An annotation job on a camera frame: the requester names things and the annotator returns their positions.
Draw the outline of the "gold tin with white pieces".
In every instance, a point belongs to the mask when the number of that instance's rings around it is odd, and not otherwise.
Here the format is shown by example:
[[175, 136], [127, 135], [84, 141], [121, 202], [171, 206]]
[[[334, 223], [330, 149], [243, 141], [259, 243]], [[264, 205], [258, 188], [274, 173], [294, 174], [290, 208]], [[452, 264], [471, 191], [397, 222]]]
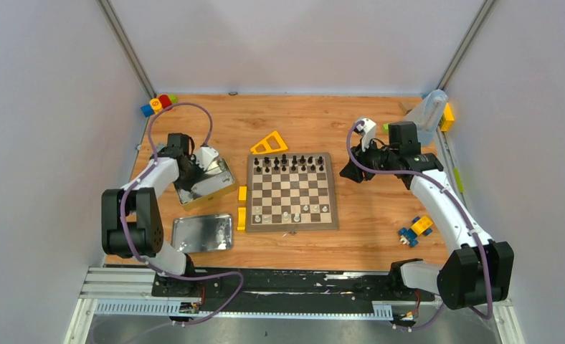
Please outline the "gold tin with white pieces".
[[175, 181], [174, 188], [181, 206], [190, 211], [226, 194], [235, 191], [238, 187], [236, 178], [223, 158], [211, 163], [206, 172], [194, 183]]

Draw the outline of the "small yellow rectangular block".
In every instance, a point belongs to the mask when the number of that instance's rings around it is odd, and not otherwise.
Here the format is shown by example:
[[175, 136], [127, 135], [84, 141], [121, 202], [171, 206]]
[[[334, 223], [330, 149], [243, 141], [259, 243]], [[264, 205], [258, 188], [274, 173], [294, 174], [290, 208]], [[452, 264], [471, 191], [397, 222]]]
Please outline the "small yellow rectangular block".
[[238, 196], [237, 196], [237, 200], [238, 202], [240, 202], [241, 204], [245, 204], [247, 201], [247, 187], [246, 186], [240, 186], [238, 188]]

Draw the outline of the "yellow arch block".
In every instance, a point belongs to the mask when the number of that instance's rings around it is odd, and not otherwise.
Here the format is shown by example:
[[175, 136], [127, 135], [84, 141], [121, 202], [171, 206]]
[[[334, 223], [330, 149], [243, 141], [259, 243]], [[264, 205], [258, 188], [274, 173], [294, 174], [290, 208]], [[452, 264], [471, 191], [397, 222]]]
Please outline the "yellow arch block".
[[237, 210], [237, 231], [246, 231], [247, 209], [243, 206]]

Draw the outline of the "wooden chess board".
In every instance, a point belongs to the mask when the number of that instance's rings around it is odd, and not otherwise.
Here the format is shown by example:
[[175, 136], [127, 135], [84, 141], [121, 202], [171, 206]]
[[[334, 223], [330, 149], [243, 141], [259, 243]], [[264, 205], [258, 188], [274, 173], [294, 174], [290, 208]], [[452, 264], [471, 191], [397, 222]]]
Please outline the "wooden chess board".
[[[250, 175], [247, 172], [247, 225], [248, 233], [336, 231], [339, 229], [338, 204], [333, 176], [331, 155], [327, 169], [320, 173], [289, 173]], [[309, 205], [310, 213], [302, 213], [302, 207]], [[328, 206], [328, 213], [313, 213], [314, 205]], [[261, 206], [256, 214], [254, 206]], [[283, 212], [290, 213], [290, 222], [283, 223]], [[301, 222], [294, 223], [293, 216], [301, 213]], [[271, 215], [269, 224], [254, 222], [254, 216]]]

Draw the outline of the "yellow triangle frame block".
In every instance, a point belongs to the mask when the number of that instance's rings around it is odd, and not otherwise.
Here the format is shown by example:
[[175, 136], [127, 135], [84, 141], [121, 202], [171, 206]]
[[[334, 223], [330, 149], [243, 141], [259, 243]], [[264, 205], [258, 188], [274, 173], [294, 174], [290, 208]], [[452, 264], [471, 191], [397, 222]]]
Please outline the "yellow triangle frame block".
[[255, 155], [264, 155], [272, 153], [284, 153], [288, 151], [288, 145], [283, 140], [277, 130], [266, 135], [262, 140], [250, 148], [250, 153]]

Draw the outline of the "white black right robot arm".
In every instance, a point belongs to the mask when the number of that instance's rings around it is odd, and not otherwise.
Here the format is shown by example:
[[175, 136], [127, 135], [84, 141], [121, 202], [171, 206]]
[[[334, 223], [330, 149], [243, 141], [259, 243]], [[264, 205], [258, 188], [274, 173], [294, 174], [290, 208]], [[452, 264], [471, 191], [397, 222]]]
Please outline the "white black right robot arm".
[[413, 122], [392, 123], [387, 144], [375, 132], [373, 120], [355, 121], [346, 137], [349, 161], [340, 175], [357, 183], [376, 175], [396, 176], [425, 207], [450, 253], [442, 266], [423, 259], [393, 263], [389, 292], [403, 300], [415, 290], [427, 291], [451, 310], [469, 308], [490, 319], [494, 302], [508, 296], [515, 258], [511, 245], [494, 240], [474, 220], [437, 156], [422, 152]]

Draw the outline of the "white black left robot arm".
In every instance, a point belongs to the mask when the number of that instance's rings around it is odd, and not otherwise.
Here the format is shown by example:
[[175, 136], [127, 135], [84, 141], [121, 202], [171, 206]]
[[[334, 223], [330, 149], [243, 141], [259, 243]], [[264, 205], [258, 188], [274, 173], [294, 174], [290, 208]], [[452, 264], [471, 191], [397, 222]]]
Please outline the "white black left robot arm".
[[170, 186], [187, 191], [219, 157], [219, 151], [183, 133], [168, 135], [164, 147], [150, 157], [139, 176], [101, 196], [101, 244], [108, 255], [136, 258], [163, 276], [179, 295], [198, 287], [191, 258], [166, 243], [158, 198]]

